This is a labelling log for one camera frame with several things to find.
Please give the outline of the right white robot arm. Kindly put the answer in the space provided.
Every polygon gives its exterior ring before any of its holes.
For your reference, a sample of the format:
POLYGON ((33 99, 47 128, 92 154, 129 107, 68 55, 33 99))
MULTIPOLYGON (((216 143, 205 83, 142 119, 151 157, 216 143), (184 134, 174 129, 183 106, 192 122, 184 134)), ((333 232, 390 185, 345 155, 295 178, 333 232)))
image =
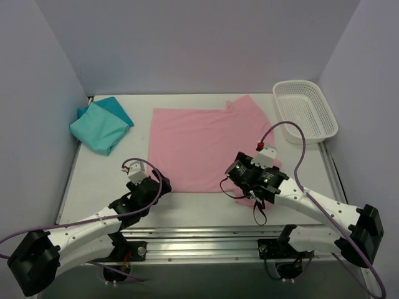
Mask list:
POLYGON ((346 261, 369 268, 384 235, 377 208, 357 207, 338 202, 300 186, 277 166, 262 168, 252 158, 238 153, 225 175, 242 190, 246 198, 263 209, 271 203, 297 211, 319 222, 321 227, 288 224, 276 240, 284 257, 296 252, 339 254, 346 261))

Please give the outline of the pink t shirt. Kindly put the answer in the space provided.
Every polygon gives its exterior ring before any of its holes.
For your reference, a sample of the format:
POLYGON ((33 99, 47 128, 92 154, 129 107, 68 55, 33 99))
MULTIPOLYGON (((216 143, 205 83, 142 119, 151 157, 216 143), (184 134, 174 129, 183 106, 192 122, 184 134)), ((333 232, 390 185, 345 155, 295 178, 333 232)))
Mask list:
POLYGON ((171 181, 173 192, 231 192, 236 203, 251 207, 252 201, 224 172, 238 152, 254 157, 257 143, 275 145, 272 123, 249 95, 237 99, 206 97, 196 108, 154 108, 150 127, 148 160, 171 181))

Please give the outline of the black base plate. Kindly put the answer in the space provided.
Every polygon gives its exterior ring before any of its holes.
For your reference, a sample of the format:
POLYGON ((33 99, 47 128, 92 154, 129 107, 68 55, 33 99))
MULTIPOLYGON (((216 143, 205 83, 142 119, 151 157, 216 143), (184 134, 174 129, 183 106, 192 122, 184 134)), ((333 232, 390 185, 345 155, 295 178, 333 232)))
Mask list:
POLYGON ((112 243, 112 250, 104 257, 94 259, 94 262, 143 262, 146 259, 147 243, 133 241, 126 243, 112 243))
POLYGON ((308 259, 312 252, 298 251, 286 241, 277 239, 258 239, 258 252, 260 259, 308 259))

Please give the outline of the teal folded t shirt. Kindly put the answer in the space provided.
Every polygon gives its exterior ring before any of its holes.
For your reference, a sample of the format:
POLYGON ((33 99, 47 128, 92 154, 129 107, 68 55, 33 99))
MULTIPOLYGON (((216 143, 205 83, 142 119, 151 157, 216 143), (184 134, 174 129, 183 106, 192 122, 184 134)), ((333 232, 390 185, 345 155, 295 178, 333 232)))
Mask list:
POLYGON ((115 97, 93 101, 77 110, 78 119, 70 126, 70 133, 90 150, 109 156, 120 140, 134 126, 115 97))

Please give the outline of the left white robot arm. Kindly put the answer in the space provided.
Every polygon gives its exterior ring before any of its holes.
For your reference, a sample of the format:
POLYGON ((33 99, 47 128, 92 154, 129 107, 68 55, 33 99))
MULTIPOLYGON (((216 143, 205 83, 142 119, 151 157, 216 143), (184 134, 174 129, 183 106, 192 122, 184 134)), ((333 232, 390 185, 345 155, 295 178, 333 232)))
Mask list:
POLYGON ((150 207, 171 192, 170 180, 154 169, 154 177, 127 183, 129 192, 79 225, 61 225, 28 232, 7 260, 27 297, 46 289, 61 273, 82 263, 125 256, 127 241, 121 231, 138 223, 150 207))

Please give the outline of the white plastic basket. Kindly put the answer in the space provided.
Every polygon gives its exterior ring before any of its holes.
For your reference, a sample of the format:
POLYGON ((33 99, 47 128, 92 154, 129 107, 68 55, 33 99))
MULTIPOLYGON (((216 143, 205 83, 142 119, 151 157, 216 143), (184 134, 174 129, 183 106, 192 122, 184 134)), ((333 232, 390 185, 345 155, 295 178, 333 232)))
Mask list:
POLYGON ((308 80, 286 80, 272 89, 279 121, 299 126, 307 144, 321 143, 335 136, 338 124, 321 89, 308 80))

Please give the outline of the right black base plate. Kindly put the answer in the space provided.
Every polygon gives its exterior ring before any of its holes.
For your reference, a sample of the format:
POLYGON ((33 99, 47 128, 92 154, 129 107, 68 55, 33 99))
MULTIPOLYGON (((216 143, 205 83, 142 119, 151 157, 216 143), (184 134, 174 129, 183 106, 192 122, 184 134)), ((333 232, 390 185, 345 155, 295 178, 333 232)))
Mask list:
POLYGON ((312 252, 298 251, 286 241, 277 239, 258 239, 258 252, 260 259, 308 259, 312 252))

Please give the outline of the aluminium rail frame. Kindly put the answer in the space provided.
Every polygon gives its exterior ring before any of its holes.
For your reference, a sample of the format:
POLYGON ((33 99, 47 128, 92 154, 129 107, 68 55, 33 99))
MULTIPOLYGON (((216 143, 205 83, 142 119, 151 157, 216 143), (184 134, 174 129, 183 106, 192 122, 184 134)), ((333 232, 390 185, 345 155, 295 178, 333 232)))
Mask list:
POLYGON ((147 243, 143 262, 82 263, 58 275, 39 298, 366 298, 368 270, 327 252, 295 269, 293 259, 260 259, 257 240, 277 239, 286 209, 261 226, 131 227, 127 242, 147 243))

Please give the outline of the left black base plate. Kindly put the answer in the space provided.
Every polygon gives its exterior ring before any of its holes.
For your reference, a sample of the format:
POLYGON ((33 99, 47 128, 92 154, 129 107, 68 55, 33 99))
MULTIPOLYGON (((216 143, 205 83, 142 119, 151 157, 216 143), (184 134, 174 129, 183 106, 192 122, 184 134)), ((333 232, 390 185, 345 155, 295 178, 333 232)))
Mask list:
POLYGON ((104 257, 94 259, 94 262, 143 262, 146 259, 147 243, 133 241, 126 243, 112 243, 112 250, 104 257))

